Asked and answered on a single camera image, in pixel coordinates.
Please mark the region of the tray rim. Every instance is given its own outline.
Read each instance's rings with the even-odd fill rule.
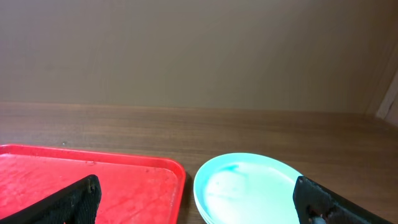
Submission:
[[[31,151],[41,151],[41,153],[29,154],[29,153],[15,153],[16,148],[31,150]],[[61,153],[63,156],[55,156],[55,154]],[[132,165],[132,166],[145,166],[145,167],[156,167],[163,168],[171,171],[177,177],[177,191],[174,195],[173,207],[171,209],[169,223],[176,223],[178,218],[178,213],[180,210],[180,204],[182,200],[183,190],[185,181],[187,178],[187,173],[183,165],[177,162],[174,159],[170,159],[167,157],[157,157],[157,156],[142,156],[135,154],[126,154],[121,152],[103,152],[103,151],[87,151],[87,150],[79,150],[79,149],[67,149],[60,147],[52,147],[52,146],[32,146],[25,144],[2,144],[0,145],[0,155],[2,154],[14,154],[21,156],[40,156],[40,157],[51,157],[51,158],[59,158],[59,159],[71,159],[76,161],[95,161],[95,162],[105,162],[111,164],[124,164],[124,165]],[[73,158],[73,156],[86,156],[86,158],[92,159],[78,159]],[[111,162],[110,159],[119,159],[122,162]],[[134,163],[135,159],[143,159],[146,162],[148,161],[156,161],[161,162],[164,166],[148,166],[147,164],[137,164]]]

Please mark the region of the table surface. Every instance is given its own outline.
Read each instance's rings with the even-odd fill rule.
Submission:
[[[190,177],[229,152],[278,159],[398,223],[398,129],[356,114],[0,103],[0,144],[170,157]],[[205,223],[188,179],[178,223]]]

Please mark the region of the wood grain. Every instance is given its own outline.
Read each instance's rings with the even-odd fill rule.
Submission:
[[[398,223],[398,131],[355,114],[0,103],[0,144],[165,156],[188,174],[253,152]],[[204,223],[188,181],[179,223]]]

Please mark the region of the light blue plate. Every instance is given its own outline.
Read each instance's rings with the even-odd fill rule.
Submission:
[[[301,174],[290,166],[249,153],[206,162],[193,183],[195,203],[211,224],[299,223],[293,191]]]

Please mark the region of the red tray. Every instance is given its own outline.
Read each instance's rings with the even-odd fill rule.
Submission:
[[[0,170],[0,219],[95,174],[96,223],[176,223],[185,183],[171,159],[35,146],[0,146]]]

